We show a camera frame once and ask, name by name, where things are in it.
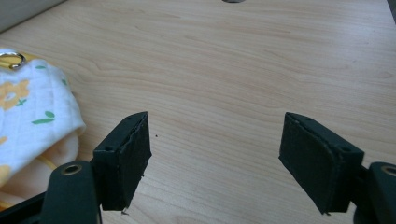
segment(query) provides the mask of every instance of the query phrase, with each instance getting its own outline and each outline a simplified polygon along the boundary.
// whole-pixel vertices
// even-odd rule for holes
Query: wood grain
[[[396,26],[386,1],[69,0],[0,34],[69,76],[79,158],[148,111],[153,157],[105,223],[352,223],[278,160],[287,111],[395,163]]]

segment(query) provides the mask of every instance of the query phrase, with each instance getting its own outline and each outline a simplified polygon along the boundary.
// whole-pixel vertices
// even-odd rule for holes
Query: quilted fabric
[[[45,191],[50,172],[76,158],[85,124],[64,73],[34,59],[0,68],[0,128],[1,210]]]

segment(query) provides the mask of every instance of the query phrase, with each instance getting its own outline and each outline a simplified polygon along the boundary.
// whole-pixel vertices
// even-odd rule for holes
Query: metal clasp
[[[0,59],[0,66],[9,68],[9,69],[17,69],[23,66],[26,63],[26,58],[18,53],[18,52],[4,52],[0,53],[0,58],[19,58],[20,60],[16,63],[12,62],[11,60],[2,61]]]

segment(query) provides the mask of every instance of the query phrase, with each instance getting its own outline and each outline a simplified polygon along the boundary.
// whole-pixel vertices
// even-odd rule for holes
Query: wooden table
[[[395,163],[396,26],[385,0],[69,0],[0,34],[61,67],[79,158],[149,112],[153,157],[105,223],[352,223],[322,216],[279,161],[287,111]]]

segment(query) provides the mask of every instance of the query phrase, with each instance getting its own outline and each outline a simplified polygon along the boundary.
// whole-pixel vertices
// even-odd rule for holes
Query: keyring
[[[9,65],[10,69],[17,69],[26,63],[26,58],[23,55],[19,54],[18,52],[0,53],[0,58],[1,57],[18,57],[21,59],[21,61],[19,63],[11,63]]]

